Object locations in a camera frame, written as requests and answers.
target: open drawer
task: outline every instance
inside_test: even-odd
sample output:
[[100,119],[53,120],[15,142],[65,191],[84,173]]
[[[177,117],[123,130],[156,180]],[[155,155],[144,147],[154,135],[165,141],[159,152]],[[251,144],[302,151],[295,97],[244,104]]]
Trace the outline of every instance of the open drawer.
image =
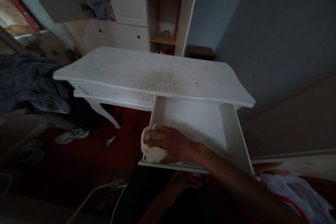
[[[250,157],[232,104],[156,96],[150,125],[174,127],[189,139],[203,143],[211,151],[253,174]],[[193,162],[148,163],[143,155],[139,165],[209,173]]]

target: desk top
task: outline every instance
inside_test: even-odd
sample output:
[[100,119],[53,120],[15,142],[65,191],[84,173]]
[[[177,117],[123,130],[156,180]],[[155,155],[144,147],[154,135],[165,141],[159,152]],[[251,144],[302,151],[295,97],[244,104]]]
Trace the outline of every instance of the desk top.
[[253,107],[255,100],[221,62],[112,47],[97,48],[57,70],[54,79]]

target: drawer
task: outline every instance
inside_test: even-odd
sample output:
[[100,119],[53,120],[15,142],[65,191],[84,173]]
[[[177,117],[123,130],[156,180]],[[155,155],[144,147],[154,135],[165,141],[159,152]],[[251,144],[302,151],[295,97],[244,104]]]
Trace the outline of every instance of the drawer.
[[[189,139],[203,143],[211,151],[253,175],[252,165],[240,128],[236,110],[231,104],[202,103],[191,99],[156,96],[150,124],[174,127]],[[208,173],[193,162],[182,164],[148,163],[143,155],[139,165],[189,172]]]
[[97,39],[99,46],[107,46],[107,47],[116,47],[116,48],[122,48],[122,49],[129,49],[129,50],[135,50],[135,51],[145,51],[149,52],[149,46],[148,44],[129,44],[129,43],[123,43],[113,40],[103,40],[103,39]]
[[107,100],[125,101],[136,100],[140,102],[153,102],[153,96],[146,92],[134,91],[129,89],[114,88],[96,83],[70,82],[76,89],[76,96],[86,96],[92,98],[102,98]]
[[149,52],[148,28],[106,20],[89,20],[100,46]]

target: human hand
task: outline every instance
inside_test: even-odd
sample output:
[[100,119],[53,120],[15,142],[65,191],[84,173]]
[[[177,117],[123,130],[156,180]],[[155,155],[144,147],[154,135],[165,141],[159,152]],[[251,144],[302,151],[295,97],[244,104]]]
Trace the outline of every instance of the human hand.
[[174,171],[171,175],[166,187],[161,192],[169,206],[173,205],[177,197],[185,188],[199,189],[202,182],[194,177],[194,173],[187,171]]
[[184,134],[172,127],[162,126],[158,130],[150,130],[146,135],[153,135],[162,140],[147,140],[145,144],[150,147],[161,147],[168,155],[162,159],[161,163],[175,163],[181,161],[192,161],[198,143],[191,141]]

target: desk leg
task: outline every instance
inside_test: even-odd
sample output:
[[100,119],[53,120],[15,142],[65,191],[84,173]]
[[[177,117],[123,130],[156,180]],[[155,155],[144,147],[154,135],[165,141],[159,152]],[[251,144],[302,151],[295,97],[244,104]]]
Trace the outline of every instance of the desk leg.
[[117,121],[99,103],[94,103],[93,101],[91,101],[88,98],[85,98],[85,100],[91,105],[91,107],[93,108],[94,111],[96,111],[98,114],[101,114],[102,116],[109,119],[111,121],[111,123],[113,123],[113,125],[116,128],[120,128]]

